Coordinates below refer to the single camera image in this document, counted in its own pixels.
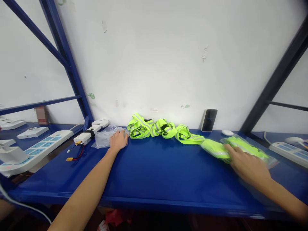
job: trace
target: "phone screen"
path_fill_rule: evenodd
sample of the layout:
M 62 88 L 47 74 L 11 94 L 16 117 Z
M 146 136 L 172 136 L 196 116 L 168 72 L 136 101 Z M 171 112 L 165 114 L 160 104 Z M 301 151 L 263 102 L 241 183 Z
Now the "phone screen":
M 211 132 L 213 130 L 215 118 L 217 115 L 216 109 L 208 109 L 206 110 L 204 122 L 201 131 L 203 132 Z

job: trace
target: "neon green fabric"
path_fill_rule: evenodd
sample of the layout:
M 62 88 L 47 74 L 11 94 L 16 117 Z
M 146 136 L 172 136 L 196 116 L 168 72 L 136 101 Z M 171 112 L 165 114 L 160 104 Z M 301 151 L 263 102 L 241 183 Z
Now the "neon green fabric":
M 248 152 L 253 156 L 257 156 L 262 160 L 268 159 L 268 155 L 264 152 L 260 151 L 258 148 L 246 143 L 240 138 L 231 136 L 227 139 L 227 143 L 231 145 L 231 147 L 239 147 L 243 150 L 243 152 Z
M 162 135 L 165 139 L 170 139 L 177 134 L 177 129 L 174 123 L 167 123 L 166 119 L 159 119 L 156 121 L 152 127 L 151 136 Z
M 166 119 L 159 119 L 153 123 L 153 120 L 145 120 L 138 113 L 133 115 L 127 129 L 131 131 L 130 138 L 132 139 L 162 135 L 165 139 L 175 136 L 183 144 L 201 144 L 204 141 L 203 136 L 191 134 L 188 127 L 183 124 L 175 127 L 174 123 L 168 123 Z
M 175 138 L 182 144 L 202 144 L 205 139 L 203 136 L 191 134 L 188 127 L 183 124 L 179 124 L 176 129 Z
M 202 142 L 201 147 L 217 159 L 220 159 L 225 163 L 230 164 L 230 156 L 222 143 L 218 143 L 210 139 L 205 139 Z
M 151 135 L 153 120 L 145 121 L 138 113 L 133 114 L 133 119 L 129 122 L 127 129 L 131 131 L 130 138 L 143 139 Z

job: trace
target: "hand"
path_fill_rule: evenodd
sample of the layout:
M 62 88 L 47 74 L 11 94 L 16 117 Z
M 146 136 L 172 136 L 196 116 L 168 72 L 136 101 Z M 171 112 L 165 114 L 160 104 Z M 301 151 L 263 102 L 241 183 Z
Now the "hand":
M 236 174 L 258 191 L 264 192 L 273 181 L 265 163 L 256 156 L 243 152 L 239 147 L 234 149 L 225 144 L 231 158 L 231 167 Z
M 110 148 L 120 151 L 127 144 L 128 135 L 125 131 L 117 131 L 115 134 L 110 136 Z

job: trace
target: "white wall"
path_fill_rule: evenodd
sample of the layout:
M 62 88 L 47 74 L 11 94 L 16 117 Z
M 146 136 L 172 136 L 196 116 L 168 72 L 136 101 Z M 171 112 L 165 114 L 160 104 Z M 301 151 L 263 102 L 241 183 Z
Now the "white wall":
M 39 1 L 17 3 L 55 46 Z M 0 28 L 0 109 L 74 96 L 63 66 L 3 1 Z M 54 123 L 84 122 L 77 100 L 48 108 Z M 34 109 L 4 117 L 37 122 Z
M 277 95 L 275 102 L 308 107 L 308 51 L 296 64 Z M 308 134 L 308 112 L 269 105 L 254 131 Z

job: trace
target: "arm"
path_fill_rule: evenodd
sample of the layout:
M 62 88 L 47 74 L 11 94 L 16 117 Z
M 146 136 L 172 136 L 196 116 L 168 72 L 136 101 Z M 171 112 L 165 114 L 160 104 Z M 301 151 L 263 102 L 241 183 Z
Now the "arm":
M 279 205 L 298 222 L 303 224 L 308 222 L 308 206 L 274 181 L 260 158 L 245 153 L 238 147 L 233 149 L 229 144 L 226 144 L 225 148 L 232 159 L 231 167 L 239 177 Z
M 124 136 L 124 130 L 110 137 L 110 148 L 106 155 L 78 186 L 48 231 L 84 230 L 102 197 L 116 155 L 125 147 L 127 140 L 128 135 Z

